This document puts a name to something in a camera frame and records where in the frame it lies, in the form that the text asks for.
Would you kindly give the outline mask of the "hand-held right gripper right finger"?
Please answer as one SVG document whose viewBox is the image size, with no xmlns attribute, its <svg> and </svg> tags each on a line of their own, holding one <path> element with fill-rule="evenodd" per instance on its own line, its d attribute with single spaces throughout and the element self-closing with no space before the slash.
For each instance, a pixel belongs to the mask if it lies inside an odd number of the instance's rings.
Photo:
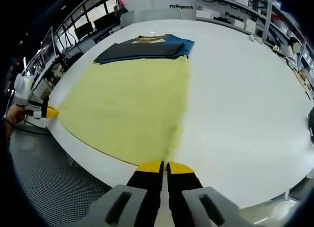
<svg viewBox="0 0 314 227">
<path fill-rule="evenodd" d="M 194 171 L 180 163 L 167 164 L 169 208 L 177 227 L 239 227 L 239 207 L 212 187 L 203 187 Z"/>
</svg>

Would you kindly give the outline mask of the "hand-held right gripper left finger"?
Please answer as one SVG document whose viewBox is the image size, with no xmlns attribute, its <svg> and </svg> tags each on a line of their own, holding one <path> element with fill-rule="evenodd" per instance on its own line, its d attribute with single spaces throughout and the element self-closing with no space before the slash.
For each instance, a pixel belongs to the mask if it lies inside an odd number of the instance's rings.
<svg viewBox="0 0 314 227">
<path fill-rule="evenodd" d="M 137 167 L 126 185 L 117 185 L 92 203 L 91 227 L 153 227 L 160 208 L 163 161 Z"/>
</svg>

